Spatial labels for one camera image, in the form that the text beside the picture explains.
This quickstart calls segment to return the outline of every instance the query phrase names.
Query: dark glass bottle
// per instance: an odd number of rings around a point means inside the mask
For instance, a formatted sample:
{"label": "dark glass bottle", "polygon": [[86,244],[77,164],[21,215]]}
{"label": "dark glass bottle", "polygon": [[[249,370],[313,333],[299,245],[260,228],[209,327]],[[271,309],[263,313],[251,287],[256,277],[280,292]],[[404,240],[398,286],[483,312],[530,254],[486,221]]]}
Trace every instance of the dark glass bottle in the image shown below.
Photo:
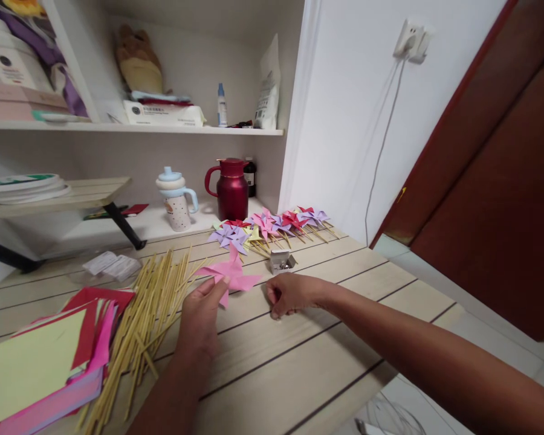
{"label": "dark glass bottle", "polygon": [[246,157],[248,164],[244,166],[244,178],[248,182],[248,197],[256,196],[256,165],[252,161],[252,157]]}

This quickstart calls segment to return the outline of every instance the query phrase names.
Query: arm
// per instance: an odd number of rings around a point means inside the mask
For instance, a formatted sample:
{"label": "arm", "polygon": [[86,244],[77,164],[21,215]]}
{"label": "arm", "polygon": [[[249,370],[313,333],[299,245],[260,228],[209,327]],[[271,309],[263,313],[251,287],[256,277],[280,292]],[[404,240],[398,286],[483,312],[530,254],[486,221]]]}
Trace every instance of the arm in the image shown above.
{"label": "arm", "polygon": [[312,306],[341,319],[474,433],[544,434],[544,388],[461,337],[304,275],[279,275],[267,292],[272,318]]}
{"label": "arm", "polygon": [[180,334],[173,358],[149,393],[128,435],[187,435],[192,431],[199,397],[219,352],[218,304],[230,279],[204,282],[183,302]]}

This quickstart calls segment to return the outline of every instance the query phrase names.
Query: stack of paper plates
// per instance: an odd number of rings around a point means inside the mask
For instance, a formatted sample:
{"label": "stack of paper plates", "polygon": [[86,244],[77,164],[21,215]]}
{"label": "stack of paper plates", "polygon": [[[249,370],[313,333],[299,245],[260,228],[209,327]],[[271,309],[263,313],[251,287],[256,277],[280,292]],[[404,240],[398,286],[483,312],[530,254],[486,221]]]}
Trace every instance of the stack of paper plates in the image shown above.
{"label": "stack of paper plates", "polygon": [[58,198],[71,187],[57,174],[15,175],[0,178],[0,204],[24,204]]}

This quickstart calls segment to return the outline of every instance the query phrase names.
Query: finger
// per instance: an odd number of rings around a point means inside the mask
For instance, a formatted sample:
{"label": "finger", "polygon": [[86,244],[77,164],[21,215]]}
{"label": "finger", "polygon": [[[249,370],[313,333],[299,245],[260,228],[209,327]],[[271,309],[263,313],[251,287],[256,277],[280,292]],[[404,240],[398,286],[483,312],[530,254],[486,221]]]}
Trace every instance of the finger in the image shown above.
{"label": "finger", "polygon": [[272,307],[271,316],[274,320],[279,319],[288,311],[288,306],[286,304],[286,298],[281,297],[280,300]]}
{"label": "finger", "polygon": [[279,294],[281,293],[279,288],[276,286],[277,280],[275,278],[269,279],[268,282],[266,282],[266,295],[268,296],[268,300],[272,305],[276,305],[278,300],[280,299]]}
{"label": "finger", "polygon": [[210,278],[202,282],[200,286],[196,287],[195,290],[193,290],[189,294],[189,296],[192,298],[201,299],[204,296],[207,296],[210,294],[210,291],[212,291],[214,284],[215,284],[215,280],[213,278]]}
{"label": "finger", "polygon": [[222,296],[228,290],[228,286],[230,285],[230,277],[224,277],[220,281],[216,283],[216,285],[212,288],[212,291],[210,291],[210,294],[206,296],[206,299],[208,299],[209,303],[214,306],[218,306],[219,300],[222,299]]}

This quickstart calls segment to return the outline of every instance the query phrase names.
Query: desk surface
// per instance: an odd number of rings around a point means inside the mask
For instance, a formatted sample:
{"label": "desk surface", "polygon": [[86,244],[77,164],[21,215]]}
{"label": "desk surface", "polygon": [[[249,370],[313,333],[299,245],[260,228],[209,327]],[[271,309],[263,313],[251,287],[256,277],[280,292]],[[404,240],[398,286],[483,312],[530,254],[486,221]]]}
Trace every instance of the desk surface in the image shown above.
{"label": "desk surface", "polygon": [[69,195],[27,204],[0,204],[0,219],[15,218],[26,214],[102,207],[112,203],[130,182],[130,177],[66,181],[73,188]]}
{"label": "desk surface", "polygon": [[[150,241],[140,258],[174,248],[174,261],[193,245],[190,260],[228,258],[210,232]],[[449,327],[463,313],[460,306],[379,254],[337,231],[340,239],[323,237],[306,243],[291,239],[296,272],[338,283],[380,303]],[[263,275],[250,292],[230,296],[218,314],[222,353],[212,368],[196,425],[198,434],[266,435],[331,434],[397,373],[344,324],[320,309],[273,321],[265,298],[271,277],[267,261],[255,253],[244,257],[244,274]],[[27,275],[14,272],[0,283],[0,342],[38,317],[55,313],[80,286],[68,274],[78,272],[78,259],[46,263]],[[112,288],[113,283],[100,285]],[[169,362],[179,323],[168,332],[156,357],[159,371]],[[112,418],[103,434],[123,434],[153,386],[148,373],[138,388],[131,418],[123,422],[130,377],[123,375]],[[71,434],[77,416],[59,420],[41,434]]]}

